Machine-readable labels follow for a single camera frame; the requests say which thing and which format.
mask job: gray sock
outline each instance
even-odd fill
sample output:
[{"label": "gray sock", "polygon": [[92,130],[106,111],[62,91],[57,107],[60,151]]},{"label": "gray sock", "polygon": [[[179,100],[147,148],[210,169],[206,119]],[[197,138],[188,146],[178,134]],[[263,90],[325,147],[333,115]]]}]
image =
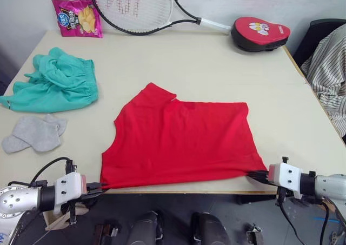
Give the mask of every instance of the gray sock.
[{"label": "gray sock", "polygon": [[12,135],[6,137],[2,147],[6,153],[13,153],[32,146],[36,151],[49,151],[60,145],[59,136],[65,132],[66,119],[47,114],[44,120],[25,116],[19,119]]}]

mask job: striped shirt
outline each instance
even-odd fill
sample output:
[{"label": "striped shirt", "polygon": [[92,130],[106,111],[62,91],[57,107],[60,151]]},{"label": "striped shirt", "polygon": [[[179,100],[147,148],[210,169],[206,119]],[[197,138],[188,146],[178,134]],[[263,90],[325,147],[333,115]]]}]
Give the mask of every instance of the striped shirt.
[{"label": "striped shirt", "polygon": [[340,136],[346,135],[346,24],[322,39],[301,70]]}]

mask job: clothing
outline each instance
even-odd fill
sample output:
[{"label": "clothing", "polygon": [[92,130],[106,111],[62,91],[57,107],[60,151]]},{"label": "clothing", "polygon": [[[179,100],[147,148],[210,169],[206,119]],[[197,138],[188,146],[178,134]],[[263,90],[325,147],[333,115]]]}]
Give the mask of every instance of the clothing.
[{"label": "clothing", "polygon": [[182,102],[150,83],[114,121],[116,138],[102,154],[101,182],[120,188],[266,170],[247,114],[246,103]]},{"label": "clothing", "polygon": [[322,39],[303,63],[305,74],[340,136],[346,134],[346,24]]},{"label": "clothing", "polygon": [[44,119],[24,116],[19,119],[12,134],[2,141],[6,153],[21,151],[30,146],[45,152],[60,146],[59,136],[65,132],[67,120],[47,114]]},{"label": "clothing", "polygon": [[0,103],[15,111],[57,112],[78,109],[98,99],[92,60],[84,60],[53,48],[36,55],[35,72],[28,82],[16,82],[14,95],[0,96]]}]

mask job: racket handle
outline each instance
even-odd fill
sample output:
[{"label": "racket handle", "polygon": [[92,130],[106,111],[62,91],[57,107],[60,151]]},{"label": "racket handle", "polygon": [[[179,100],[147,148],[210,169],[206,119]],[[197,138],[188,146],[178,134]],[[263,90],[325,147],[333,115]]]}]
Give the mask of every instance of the racket handle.
[{"label": "racket handle", "polygon": [[208,19],[201,18],[200,26],[208,27],[210,29],[218,30],[222,33],[229,34],[231,26],[223,25],[221,23],[213,22]]}]

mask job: tennis racket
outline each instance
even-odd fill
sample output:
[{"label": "tennis racket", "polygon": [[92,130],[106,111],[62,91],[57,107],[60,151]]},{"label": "tennis racket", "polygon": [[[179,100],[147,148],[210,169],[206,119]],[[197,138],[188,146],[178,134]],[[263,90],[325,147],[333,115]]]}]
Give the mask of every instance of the tennis racket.
[{"label": "tennis racket", "polygon": [[[132,34],[148,35],[177,23],[195,23],[229,34],[231,26],[223,25],[187,12],[178,0],[92,0],[103,19],[114,28]],[[184,19],[171,21],[173,12]]]}]

